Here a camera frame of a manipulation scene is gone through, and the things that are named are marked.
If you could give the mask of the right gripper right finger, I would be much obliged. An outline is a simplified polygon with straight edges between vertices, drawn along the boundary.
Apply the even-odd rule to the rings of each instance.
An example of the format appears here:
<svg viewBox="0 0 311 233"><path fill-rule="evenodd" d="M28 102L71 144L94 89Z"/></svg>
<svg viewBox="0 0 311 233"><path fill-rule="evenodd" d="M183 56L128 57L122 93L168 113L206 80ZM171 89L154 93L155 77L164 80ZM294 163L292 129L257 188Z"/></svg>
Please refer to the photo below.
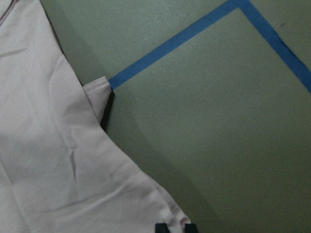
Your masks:
<svg viewBox="0 0 311 233"><path fill-rule="evenodd" d="M198 233L198 229L195 224L187 223L184 227L184 233Z"/></svg>

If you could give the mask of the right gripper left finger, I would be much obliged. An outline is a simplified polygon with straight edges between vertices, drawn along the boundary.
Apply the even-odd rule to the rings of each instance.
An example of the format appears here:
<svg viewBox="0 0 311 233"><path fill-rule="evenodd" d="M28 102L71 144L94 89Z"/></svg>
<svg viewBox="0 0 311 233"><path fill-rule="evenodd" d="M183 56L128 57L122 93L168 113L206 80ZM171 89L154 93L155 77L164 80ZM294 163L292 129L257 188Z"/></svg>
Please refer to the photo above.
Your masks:
<svg viewBox="0 0 311 233"><path fill-rule="evenodd" d="M170 230L166 223L156 223L155 233L170 233Z"/></svg>

